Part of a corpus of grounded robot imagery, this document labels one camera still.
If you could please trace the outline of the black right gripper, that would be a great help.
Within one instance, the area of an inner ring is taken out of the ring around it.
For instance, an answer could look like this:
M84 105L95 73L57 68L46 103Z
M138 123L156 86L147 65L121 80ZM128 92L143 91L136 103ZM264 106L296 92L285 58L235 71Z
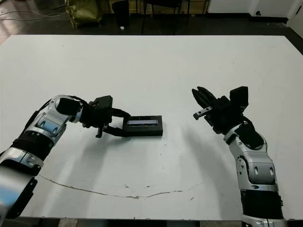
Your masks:
M233 106L227 97L217 98L204 87L192 89L192 94L202 107L193 117L196 120L204 117L216 134L226 135L233 127L243 123L242 111Z

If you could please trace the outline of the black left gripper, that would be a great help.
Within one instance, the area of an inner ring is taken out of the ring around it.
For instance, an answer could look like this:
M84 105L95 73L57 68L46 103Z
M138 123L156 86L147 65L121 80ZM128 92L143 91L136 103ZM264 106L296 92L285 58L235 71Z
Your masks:
M121 109L112 108L112 102L112 100L94 100L83 106L80 122L84 128L97 128L96 138L101 138L103 131L117 137L124 136L123 129L109 126L109 123L112 122L112 116L129 118L130 114Z

